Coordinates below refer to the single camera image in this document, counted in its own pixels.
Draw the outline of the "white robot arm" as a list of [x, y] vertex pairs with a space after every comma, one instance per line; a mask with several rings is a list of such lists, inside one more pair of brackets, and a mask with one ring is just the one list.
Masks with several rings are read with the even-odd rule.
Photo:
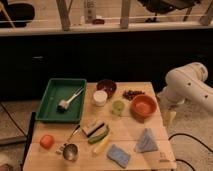
[[199, 62], [174, 68], [166, 74], [166, 86], [157, 94], [165, 127], [169, 127], [174, 120], [175, 107], [185, 100], [193, 101], [213, 115], [213, 87], [205, 84], [207, 78], [208, 70]]

